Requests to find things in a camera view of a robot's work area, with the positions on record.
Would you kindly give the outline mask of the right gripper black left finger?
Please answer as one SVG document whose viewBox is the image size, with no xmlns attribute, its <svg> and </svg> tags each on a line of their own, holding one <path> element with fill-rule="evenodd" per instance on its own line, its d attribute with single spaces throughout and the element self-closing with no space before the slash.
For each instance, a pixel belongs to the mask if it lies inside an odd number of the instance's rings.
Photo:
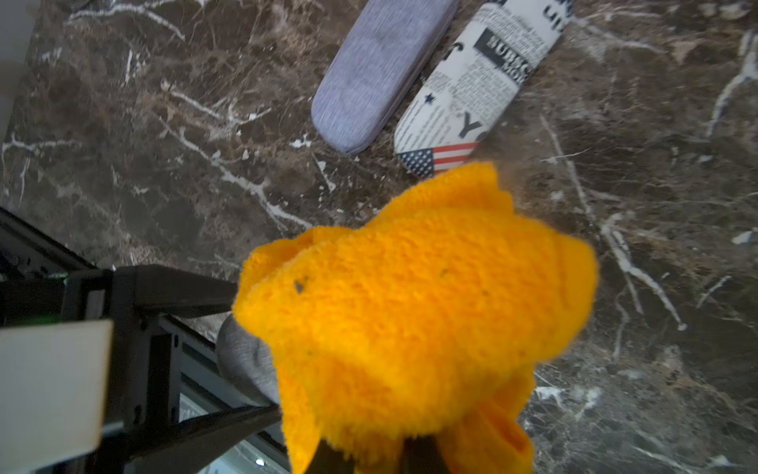
<svg viewBox="0 0 758 474">
<path fill-rule="evenodd" d="M 336 450 L 327 442 L 320 440 L 319 446 L 311 459 L 305 474 L 353 474 L 355 462 Z"/>
</svg>

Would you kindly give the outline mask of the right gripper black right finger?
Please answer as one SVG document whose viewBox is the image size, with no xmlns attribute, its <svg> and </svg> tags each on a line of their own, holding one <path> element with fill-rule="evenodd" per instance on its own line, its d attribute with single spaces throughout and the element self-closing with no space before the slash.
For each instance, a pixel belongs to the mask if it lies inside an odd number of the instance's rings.
<svg viewBox="0 0 758 474">
<path fill-rule="evenodd" d="M 449 474 L 434 436 L 407 438 L 400 458 L 401 474 Z"/>
</svg>

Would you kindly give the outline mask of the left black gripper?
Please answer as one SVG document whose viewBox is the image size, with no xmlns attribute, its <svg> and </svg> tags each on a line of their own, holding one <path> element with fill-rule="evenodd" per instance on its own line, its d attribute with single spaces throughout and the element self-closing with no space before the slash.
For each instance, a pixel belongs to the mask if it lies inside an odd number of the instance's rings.
<svg viewBox="0 0 758 474">
<path fill-rule="evenodd" d="M 179 420 L 178 338 L 160 313 L 193 319 L 231 310 L 238 284 L 160 265 L 70 274 L 64 322 L 112 324 L 98 448 L 59 463 L 61 473 L 197 473 L 281 419 L 280 409 L 240 407 Z"/>
</svg>

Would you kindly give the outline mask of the grey eyeglass case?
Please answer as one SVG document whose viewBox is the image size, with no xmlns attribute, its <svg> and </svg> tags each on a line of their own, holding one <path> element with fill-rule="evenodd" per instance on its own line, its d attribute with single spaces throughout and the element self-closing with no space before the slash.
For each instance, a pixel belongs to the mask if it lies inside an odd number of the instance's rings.
<svg viewBox="0 0 758 474">
<path fill-rule="evenodd" d="M 233 316 L 221 325 L 215 344 L 221 376 L 256 406 L 280 404 L 278 375 L 270 347 Z"/>
</svg>

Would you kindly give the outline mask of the orange cleaning cloth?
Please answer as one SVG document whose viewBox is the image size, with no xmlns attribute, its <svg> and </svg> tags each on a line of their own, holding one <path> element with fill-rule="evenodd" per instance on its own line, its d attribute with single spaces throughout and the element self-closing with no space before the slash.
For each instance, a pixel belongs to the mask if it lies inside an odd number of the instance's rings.
<svg viewBox="0 0 758 474">
<path fill-rule="evenodd" d="M 294 472 L 327 444 L 396 473 L 406 441 L 431 438 L 452 473 L 529 473 L 535 367 L 582 331 L 597 285 L 594 249 L 516 213 L 475 162 L 359 229 L 257 248 L 232 313 L 272 350 Z"/>
</svg>

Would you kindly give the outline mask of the lavender eyeglass case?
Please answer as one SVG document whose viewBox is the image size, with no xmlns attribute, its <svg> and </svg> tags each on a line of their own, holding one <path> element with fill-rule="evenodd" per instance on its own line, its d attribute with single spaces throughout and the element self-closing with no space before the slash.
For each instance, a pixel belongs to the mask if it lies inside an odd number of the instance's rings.
<svg viewBox="0 0 758 474">
<path fill-rule="evenodd" d="M 377 138 L 445 36 L 458 5 L 366 3 L 312 102 L 313 124 L 331 148 L 351 155 Z"/>
</svg>

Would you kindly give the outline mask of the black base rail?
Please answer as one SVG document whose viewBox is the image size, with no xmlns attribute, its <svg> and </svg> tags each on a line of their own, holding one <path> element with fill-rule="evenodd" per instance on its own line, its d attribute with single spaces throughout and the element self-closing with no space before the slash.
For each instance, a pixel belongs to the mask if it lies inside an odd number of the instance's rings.
<svg viewBox="0 0 758 474">
<path fill-rule="evenodd" d="M 25 220 L 1 209 L 1 280 L 54 278 L 96 266 Z"/>
</svg>

